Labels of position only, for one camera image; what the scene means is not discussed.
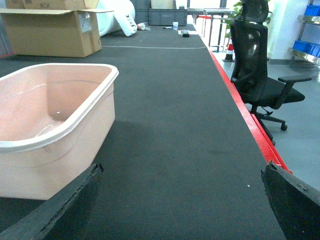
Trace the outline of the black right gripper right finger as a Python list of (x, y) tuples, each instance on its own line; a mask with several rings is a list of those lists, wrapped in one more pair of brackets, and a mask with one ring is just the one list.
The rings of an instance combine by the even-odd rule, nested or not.
[(271, 209), (287, 240), (320, 238), (320, 191), (270, 162), (261, 172)]

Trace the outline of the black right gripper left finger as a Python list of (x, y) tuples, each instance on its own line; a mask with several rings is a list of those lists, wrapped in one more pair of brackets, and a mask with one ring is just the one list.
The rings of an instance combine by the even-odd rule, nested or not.
[(95, 207), (104, 168), (93, 164), (17, 223), (2, 240), (83, 240)]

